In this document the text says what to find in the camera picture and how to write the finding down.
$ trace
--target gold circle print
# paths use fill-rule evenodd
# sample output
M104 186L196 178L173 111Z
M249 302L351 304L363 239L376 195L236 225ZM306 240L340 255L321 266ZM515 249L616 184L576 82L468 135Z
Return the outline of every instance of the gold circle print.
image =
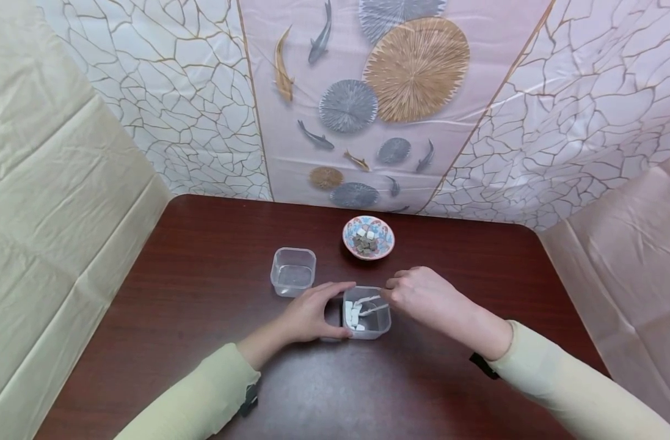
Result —
M469 45L456 24L428 17L399 24L376 43L364 81L385 122L413 122L440 111L469 67Z
M310 183L319 189L335 189L342 185L344 176L336 168L317 167L310 172Z

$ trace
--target wall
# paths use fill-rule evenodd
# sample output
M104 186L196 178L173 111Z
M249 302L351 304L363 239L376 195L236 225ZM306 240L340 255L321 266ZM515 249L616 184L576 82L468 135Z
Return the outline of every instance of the wall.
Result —
M0 439L31 439L171 194L34 6L0 0Z
M333 205L308 182L325 166L375 189L371 209L543 230L670 157L670 0L427 0L468 41L459 88L433 115L349 135L321 123L319 101L336 80L363 78L373 44L359 4L390 0L336 1L329 52L313 65L324 1L37 1L177 194ZM274 85L289 26L293 102ZM297 120L335 150L316 149ZM392 136L412 143L399 166L376 158ZM435 156L417 173L428 139Z
M540 239L613 379L670 422L670 159Z

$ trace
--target left hand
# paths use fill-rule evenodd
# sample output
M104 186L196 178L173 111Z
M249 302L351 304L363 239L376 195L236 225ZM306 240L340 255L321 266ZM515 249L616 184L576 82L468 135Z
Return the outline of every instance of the left hand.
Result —
M328 282L309 288L303 295L295 298L275 321L282 329L287 343L308 342L317 338L352 337L351 330L326 323L325 305L340 292L355 285L355 282Z

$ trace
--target printed backdrop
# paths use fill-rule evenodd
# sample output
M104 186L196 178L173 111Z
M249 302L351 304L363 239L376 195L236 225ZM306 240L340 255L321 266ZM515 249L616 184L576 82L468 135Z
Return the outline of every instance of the printed backdrop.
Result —
M37 2L179 194L542 230L670 157L670 0Z

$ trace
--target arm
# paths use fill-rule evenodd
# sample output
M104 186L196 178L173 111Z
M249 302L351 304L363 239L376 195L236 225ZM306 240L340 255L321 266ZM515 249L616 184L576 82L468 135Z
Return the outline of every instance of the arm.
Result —
M245 401L257 370L281 348L320 337L344 339L350 330L325 322L327 301L354 283L326 283L308 289L284 313L237 345L229 343L160 395L115 440L205 440L216 434Z
M524 325L477 306L431 269L396 273L382 295L391 306L482 355L577 438L670 440L669 424L614 381Z

